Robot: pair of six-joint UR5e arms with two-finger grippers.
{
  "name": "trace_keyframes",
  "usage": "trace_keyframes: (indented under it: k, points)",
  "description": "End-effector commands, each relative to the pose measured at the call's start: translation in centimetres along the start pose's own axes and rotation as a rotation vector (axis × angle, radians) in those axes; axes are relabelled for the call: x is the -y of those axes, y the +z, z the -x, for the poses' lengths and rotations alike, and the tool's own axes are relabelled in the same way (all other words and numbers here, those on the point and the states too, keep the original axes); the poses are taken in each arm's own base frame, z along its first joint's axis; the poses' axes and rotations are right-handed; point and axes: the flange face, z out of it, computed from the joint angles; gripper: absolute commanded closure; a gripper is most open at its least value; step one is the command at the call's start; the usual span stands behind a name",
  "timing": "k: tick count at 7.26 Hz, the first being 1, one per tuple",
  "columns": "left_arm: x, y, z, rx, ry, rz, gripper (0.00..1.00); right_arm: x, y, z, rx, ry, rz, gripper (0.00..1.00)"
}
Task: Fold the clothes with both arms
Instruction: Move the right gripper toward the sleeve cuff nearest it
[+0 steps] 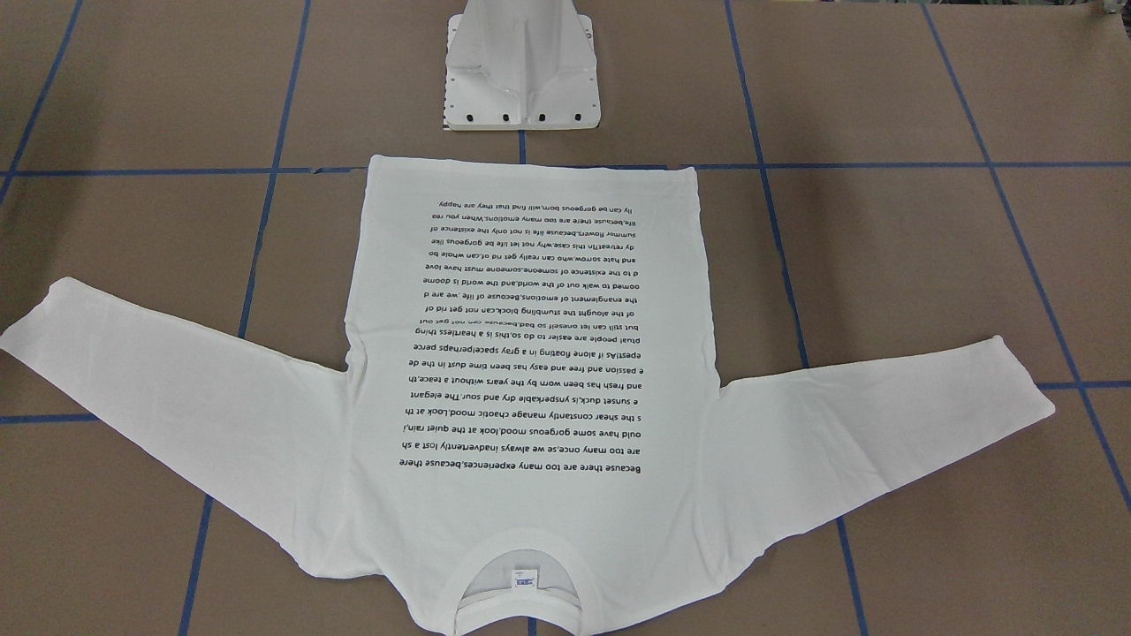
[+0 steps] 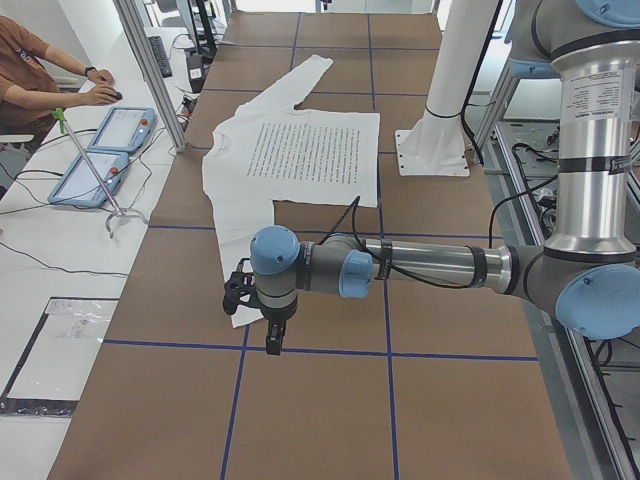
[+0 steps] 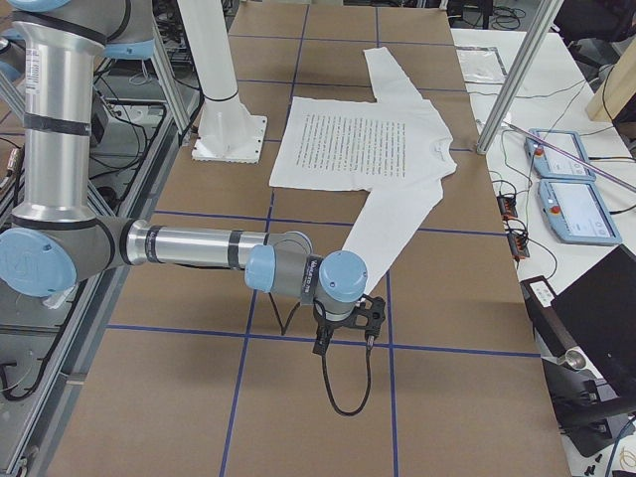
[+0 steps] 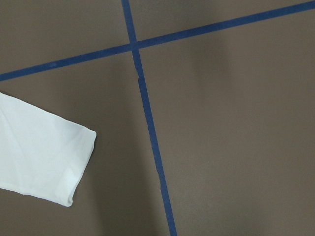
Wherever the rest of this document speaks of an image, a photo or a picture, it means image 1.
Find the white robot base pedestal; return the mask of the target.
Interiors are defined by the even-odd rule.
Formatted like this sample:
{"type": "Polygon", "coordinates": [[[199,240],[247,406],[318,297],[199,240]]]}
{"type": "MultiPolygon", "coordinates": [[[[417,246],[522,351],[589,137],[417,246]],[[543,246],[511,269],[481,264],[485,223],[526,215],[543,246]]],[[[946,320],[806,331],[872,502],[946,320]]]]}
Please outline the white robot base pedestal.
{"type": "Polygon", "coordinates": [[[444,128],[599,124],[592,19],[571,1],[470,1],[447,27],[444,128]]]}

